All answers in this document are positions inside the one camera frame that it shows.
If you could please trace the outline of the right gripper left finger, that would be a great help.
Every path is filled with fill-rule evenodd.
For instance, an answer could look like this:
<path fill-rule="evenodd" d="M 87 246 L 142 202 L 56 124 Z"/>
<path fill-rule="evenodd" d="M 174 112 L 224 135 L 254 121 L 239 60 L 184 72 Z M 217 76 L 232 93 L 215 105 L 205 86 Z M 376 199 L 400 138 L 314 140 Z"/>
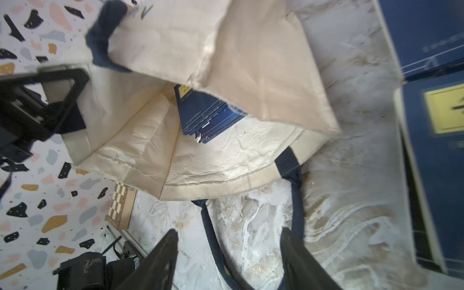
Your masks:
<path fill-rule="evenodd" d="M 170 229 L 117 290 L 171 290 L 178 257 L 178 233 Z"/>

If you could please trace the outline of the cream canvas tote bag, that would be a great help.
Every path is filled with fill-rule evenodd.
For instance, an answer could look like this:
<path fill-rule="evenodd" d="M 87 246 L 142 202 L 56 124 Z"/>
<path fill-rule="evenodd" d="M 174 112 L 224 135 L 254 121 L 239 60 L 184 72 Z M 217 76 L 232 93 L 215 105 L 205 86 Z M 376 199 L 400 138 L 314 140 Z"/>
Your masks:
<path fill-rule="evenodd" d="M 201 210 L 217 270 L 227 262 L 207 202 L 284 179 L 292 226 L 303 242 L 303 163 L 340 127 L 302 24 L 285 1 L 107 1 L 85 40 L 39 72 L 82 69 L 77 107 L 86 128 L 64 135 L 77 167 L 159 200 Z M 181 135 L 175 85 L 248 114 L 223 141 L 200 147 Z"/>

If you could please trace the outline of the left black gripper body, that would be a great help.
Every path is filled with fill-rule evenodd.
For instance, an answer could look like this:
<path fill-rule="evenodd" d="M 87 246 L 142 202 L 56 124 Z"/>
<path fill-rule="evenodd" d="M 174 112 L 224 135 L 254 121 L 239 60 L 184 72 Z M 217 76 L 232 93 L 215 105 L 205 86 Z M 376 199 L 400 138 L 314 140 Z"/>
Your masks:
<path fill-rule="evenodd" d="M 21 163 L 32 156 L 35 141 L 86 128 L 77 107 L 89 76 L 82 69 L 56 70 L 1 76 L 1 156 Z M 57 101 L 44 103 L 29 85 L 63 84 Z"/>

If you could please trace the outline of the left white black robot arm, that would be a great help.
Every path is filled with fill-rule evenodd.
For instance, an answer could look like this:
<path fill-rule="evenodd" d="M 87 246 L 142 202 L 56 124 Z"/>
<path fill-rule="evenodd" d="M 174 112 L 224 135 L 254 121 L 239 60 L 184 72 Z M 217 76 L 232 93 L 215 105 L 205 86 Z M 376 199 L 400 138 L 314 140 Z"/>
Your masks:
<path fill-rule="evenodd" d="M 106 214 L 115 182 L 71 160 L 64 135 L 84 127 L 82 70 L 1 77 L 1 288 L 105 290 Z"/>

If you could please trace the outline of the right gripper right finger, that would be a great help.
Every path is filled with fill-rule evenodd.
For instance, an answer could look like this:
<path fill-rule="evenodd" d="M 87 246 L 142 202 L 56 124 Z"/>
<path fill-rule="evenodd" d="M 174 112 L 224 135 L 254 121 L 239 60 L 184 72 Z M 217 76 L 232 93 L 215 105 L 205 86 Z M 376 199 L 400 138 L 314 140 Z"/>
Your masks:
<path fill-rule="evenodd" d="M 284 290 L 341 290 L 289 228 L 280 238 Z"/>

